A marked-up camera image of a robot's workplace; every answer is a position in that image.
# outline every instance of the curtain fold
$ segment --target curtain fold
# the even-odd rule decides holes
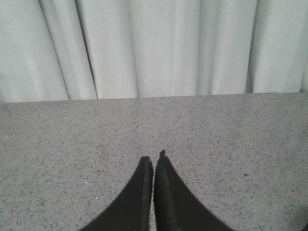
[[[0,5],[0,102],[308,90],[308,1]]]

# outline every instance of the white curtain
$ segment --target white curtain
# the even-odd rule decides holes
[[[308,90],[308,0],[0,0],[0,102]]]

